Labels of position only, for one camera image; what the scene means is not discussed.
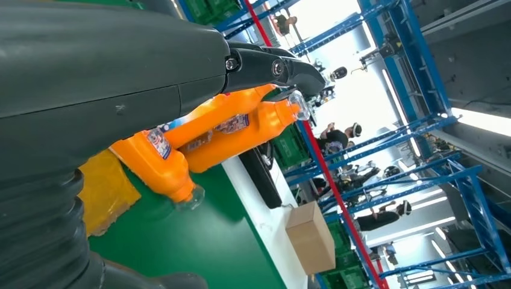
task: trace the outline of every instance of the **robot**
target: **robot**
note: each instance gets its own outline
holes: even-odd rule
[[[218,93],[267,83],[310,95],[325,85],[287,51],[164,14],[2,1],[0,288],[206,288],[194,274],[149,279],[90,252],[77,168]]]

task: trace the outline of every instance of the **red pole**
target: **red pole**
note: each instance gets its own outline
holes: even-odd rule
[[[378,265],[378,271],[380,271],[380,273],[383,273],[383,266],[381,265],[381,261],[379,259],[376,260],[376,265]],[[385,286],[385,289],[389,289],[389,283],[387,282],[387,279],[382,279],[382,281],[383,285]]]
[[[310,125],[308,122],[303,122],[305,126],[305,131],[307,133],[307,136],[309,137],[309,140],[312,144],[312,148],[314,150],[314,154],[316,154],[319,165],[321,166],[321,170],[325,174],[325,177],[327,178],[327,181],[329,184],[335,184],[334,179],[332,178],[332,175],[330,174],[330,171],[328,170],[327,163],[325,163],[325,159],[323,158],[323,154],[319,150],[318,142],[316,142],[316,138],[314,138],[314,134],[312,133],[312,130],[310,129]],[[366,252],[365,245],[362,243],[362,239],[359,236],[359,233],[357,232],[355,225],[353,224],[353,221],[351,220],[350,214],[348,213],[348,209],[344,205],[344,201],[342,200],[339,190],[335,185],[330,185],[332,192],[334,193],[334,196],[337,200],[337,203],[339,204],[342,215],[344,217],[344,221],[348,225],[348,228],[350,229],[351,236],[353,237],[353,241],[355,242],[356,246],[360,249],[360,253],[362,254],[363,261],[368,265],[370,274],[374,277],[376,282],[378,283],[378,287],[380,289],[384,289],[384,283],[380,279],[380,275],[376,272],[376,269],[374,269],[374,266],[372,265],[371,258],[369,257],[369,254]]]
[[[244,0],[245,5],[250,12],[250,15],[252,16],[252,19],[254,20],[255,25],[257,26],[257,29],[261,33],[261,36],[263,37],[263,40],[265,41],[266,46],[271,47],[270,39],[268,38],[268,35],[266,34],[265,30],[263,29],[261,22],[259,21],[259,18],[257,17],[254,8],[252,7],[252,4],[248,2],[248,0]],[[339,204],[340,208],[342,209],[342,215],[344,216],[344,220],[348,225],[348,228],[350,229],[351,235],[353,236],[354,242],[358,248],[360,248],[360,252],[362,254],[363,261],[367,263],[369,267],[369,273],[373,276],[374,280],[376,280],[375,285],[377,285],[380,289],[385,289],[384,282],[380,279],[380,275],[376,272],[376,269],[374,269],[374,266],[372,265],[371,258],[369,257],[368,253],[364,250],[365,246],[362,243],[362,239],[360,239],[359,233],[357,232],[355,225],[353,225],[353,221],[351,220],[350,215],[348,214],[348,210],[346,209],[346,206],[344,205],[344,202],[342,198],[340,197],[340,193],[337,190],[337,187],[334,185],[334,179],[330,175],[330,171],[328,171],[327,163],[325,163],[325,159],[323,158],[323,154],[319,150],[318,143],[316,142],[316,138],[314,137],[314,134],[312,133],[312,130],[310,129],[310,125],[308,122],[303,122],[305,131],[307,132],[307,136],[312,144],[312,148],[314,150],[314,154],[316,154],[319,165],[321,166],[321,169],[323,170],[323,173],[325,174],[325,177],[327,178],[328,183],[330,184],[330,187],[334,193],[334,196],[337,200],[337,203]]]
[[[254,8],[252,7],[252,4],[248,2],[248,0],[244,0],[246,8],[250,12],[250,16],[252,16],[252,19],[254,20],[255,25],[257,26],[257,29],[261,33],[261,36],[263,37],[263,40],[265,41],[266,46],[271,47],[270,38],[268,38],[268,35],[266,34],[265,30],[263,29],[263,26],[261,25],[261,22],[259,21],[259,18],[257,17],[257,14],[254,11]]]

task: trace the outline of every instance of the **green table surface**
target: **green table surface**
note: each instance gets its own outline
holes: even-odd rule
[[[127,170],[142,198],[101,237],[93,251],[147,276],[194,272],[211,289],[285,288],[274,263],[221,166],[192,176],[203,203],[176,211]]]

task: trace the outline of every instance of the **yellow cloth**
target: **yellow cloth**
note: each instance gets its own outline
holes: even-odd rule
[[[110,151],[103,151],[80,167],[85,176],[82,192],[87,236],[102,235],[108,227],[138,199],[140,193]]]

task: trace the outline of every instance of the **green plastic bin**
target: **green plastic bin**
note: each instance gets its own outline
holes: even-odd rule
[[[340,271],[340,275],[347,288],[366,289],[369,287],[368,279],[361,264]]]
[[[359,265],[360,260],[352,250],[347,252],[336,251],[336,269],[344,269]]]
[[[275,159],[282,170],[309,159],[309,151],[295,125],[288,126],[272,140],[272,144],[275,148]]]
[[[214,21],[215,16],[205,0],[185,0],[196,23],[207,25]]]
[[[351,252],[350,238],[347,236],[342,225],[339,222],[332,222],[327,225],[334,239],[336,255]]]
[[[222,17],[224,13],[240,10],[240,6],[235,0],[206,0],[211,7],[211,11],[217,17]]]

